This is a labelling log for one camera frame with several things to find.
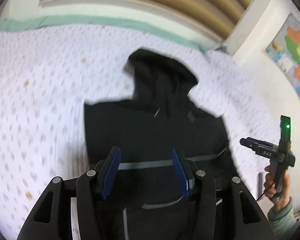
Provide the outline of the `grey-green sleeve forearm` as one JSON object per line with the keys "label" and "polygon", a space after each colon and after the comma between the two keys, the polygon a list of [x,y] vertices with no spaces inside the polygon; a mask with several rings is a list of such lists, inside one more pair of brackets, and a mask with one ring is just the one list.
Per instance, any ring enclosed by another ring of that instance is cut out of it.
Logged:
{"label": "grey-green sleeve forearm", "polygon": [[300,221],[293,214],[292,197],[289,197],[285,207],[280,208],[277,201],[268,212],[268,221],[277,239],[290,239],[300,226]]}

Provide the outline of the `person's right hand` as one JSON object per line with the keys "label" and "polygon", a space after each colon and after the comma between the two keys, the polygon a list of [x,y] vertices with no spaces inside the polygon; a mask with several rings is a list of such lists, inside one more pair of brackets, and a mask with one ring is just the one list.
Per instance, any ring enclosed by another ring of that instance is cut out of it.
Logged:
{"label": "person's right hand", "polygon": [[[274,195],[276,194],[276,189],[275,189],[275,183],[270,175],[270,166],[266,166],[264,170],[267,172],[265,176],[265,183],[264,183],[264,195],[268,198],[273,198]],[[281,195],[277,199],[276,202],[274,202],[273,210],[274,212],[279,212],[283,208],[285,208],[289,202],[290,202],[290,187],[291,187],[291,179],[288,174],[288,171],[285,170],[283,172],[283,188],[281,191]]]}

